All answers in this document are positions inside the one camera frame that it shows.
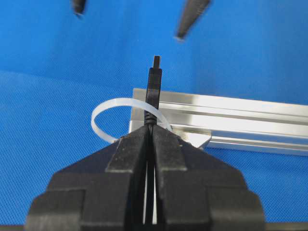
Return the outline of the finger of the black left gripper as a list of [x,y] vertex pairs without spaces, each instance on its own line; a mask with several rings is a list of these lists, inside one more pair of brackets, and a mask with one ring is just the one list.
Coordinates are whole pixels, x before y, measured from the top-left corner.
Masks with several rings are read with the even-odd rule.
[[86,0],[71,0],[71,6],[73,13],[78,17],[82,17],[84,14]]
[[175,37],[179,40],[184,40],[191,27],[207,10],[210,4],[211,0],[187,0],[180,17]]

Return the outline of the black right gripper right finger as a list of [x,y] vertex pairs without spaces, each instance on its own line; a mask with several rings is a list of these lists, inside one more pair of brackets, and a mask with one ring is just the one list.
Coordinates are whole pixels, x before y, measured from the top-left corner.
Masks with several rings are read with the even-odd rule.
[[155,126],[157,225],[164,231],[263,231],[259,197],[238,169]]

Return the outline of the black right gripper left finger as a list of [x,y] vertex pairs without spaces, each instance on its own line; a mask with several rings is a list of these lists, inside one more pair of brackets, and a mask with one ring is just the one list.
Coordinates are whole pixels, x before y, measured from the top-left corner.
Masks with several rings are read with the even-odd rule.
[[147,127],[54,173],[27,231],[131,231],[143,223]]

